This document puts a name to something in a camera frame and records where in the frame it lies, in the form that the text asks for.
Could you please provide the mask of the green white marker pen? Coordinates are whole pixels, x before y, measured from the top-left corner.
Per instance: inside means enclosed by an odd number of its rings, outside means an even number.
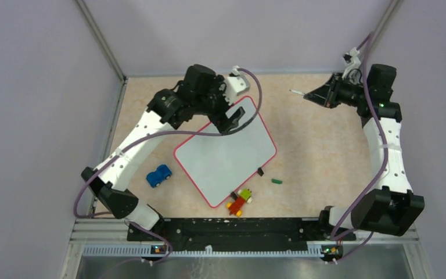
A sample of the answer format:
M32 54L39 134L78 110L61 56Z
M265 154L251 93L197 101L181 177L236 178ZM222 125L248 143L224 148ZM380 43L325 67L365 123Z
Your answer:
M305 95L304 92L298 91L298 90L289 90L291 93L297 94L297 95Z

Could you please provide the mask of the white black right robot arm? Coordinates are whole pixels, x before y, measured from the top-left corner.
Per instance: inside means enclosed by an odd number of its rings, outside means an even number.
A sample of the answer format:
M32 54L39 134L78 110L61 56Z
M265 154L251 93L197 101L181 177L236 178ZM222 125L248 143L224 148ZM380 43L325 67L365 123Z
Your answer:
M324 239L341 237L349 230L402 236L425 208L425 200L413 193L401 148L402 113L390 100L397 70L373 64L364 81L352 81L333 73L321 87L304 94L304 99L325 108L341 104L356 109L366 136L373 179L347 208L329 208L329 217L317 224Z

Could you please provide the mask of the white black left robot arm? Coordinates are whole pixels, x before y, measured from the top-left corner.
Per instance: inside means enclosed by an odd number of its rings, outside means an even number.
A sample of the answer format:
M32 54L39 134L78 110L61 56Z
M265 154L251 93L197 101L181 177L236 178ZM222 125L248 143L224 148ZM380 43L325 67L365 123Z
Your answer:
M241 67L235 66L224 77L203 65L189 66L174 88L155 93L136 126L107 159L83 169L84 188L89 188L116 219L136 223L149 240L160 238L161 215L128 189L132 177L169 135L183 134L180 126L194 116L209 119L217 129L209 133L213 137L231 135L248 126L239 123L244 109L239 108L232 115L228 110L249 89Z

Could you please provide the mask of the green marker cap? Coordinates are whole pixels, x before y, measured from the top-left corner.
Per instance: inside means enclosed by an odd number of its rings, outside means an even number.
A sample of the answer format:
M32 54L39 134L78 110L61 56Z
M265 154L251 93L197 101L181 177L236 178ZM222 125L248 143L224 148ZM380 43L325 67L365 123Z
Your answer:
M275 178L272 178L271 182L274 183L274 184L283 184L282 180L278 180L278 179L275 179Z

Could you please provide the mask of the pink-framed whiteboard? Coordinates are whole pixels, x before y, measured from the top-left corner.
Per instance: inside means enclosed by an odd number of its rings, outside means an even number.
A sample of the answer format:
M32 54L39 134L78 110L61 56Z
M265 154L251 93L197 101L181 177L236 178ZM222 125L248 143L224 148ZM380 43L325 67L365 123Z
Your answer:
M260 167L277 153L276 145L249 97L237 101L228 113L238 108L245 111L241 122L254 120L243 130L227 136L213 137L217 132L207 123L174 149L174 158L211 208L216 208L231 192L240 188Z

